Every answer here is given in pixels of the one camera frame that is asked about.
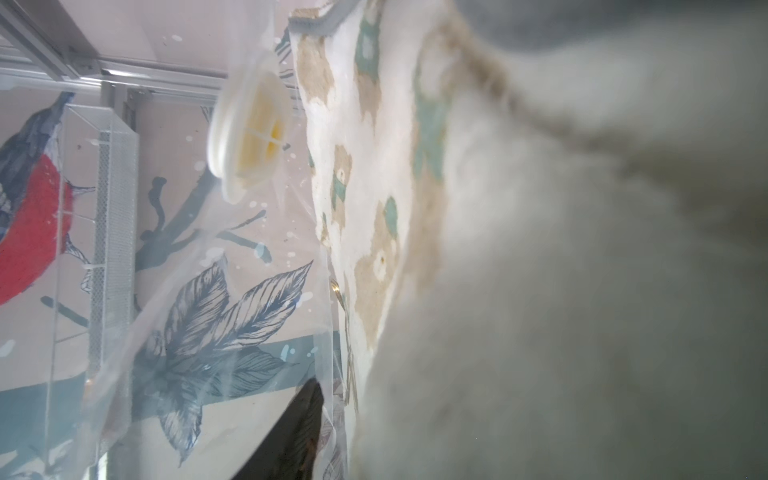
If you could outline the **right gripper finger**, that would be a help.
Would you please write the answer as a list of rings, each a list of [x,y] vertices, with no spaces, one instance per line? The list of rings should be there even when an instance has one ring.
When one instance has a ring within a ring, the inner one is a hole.
[[[310,378],[233,477],[234,480],[310,480],[313,476],[324,397]]]

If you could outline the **clear plastic vacuum bag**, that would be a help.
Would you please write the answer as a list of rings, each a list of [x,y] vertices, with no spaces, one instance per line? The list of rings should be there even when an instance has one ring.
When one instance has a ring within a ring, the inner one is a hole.
[[[173,218],[164,182],[147,198],[157,227],[134,252],[135,319],[126,351],[133,407],[111,479],[233,479],[296,393],[315,378],[324,404],[311,479],[347,476],[341,360],[327,259],[317,241],[292,238],[284,251],[244,235],[260,221],[308,221],[302,184],[287,153],[302,120],[299,92],[282,61],[288,38],[273,1],[233,1],[230,76],[202,112],[209,142],[226,159],[260,163],[255,185],[204,170]]]

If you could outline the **white bear print blanket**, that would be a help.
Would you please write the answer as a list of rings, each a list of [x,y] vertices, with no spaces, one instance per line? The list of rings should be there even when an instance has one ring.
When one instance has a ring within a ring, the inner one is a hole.
[[[317,1],[289,29],[353,479],[767,475],[767,5]]]

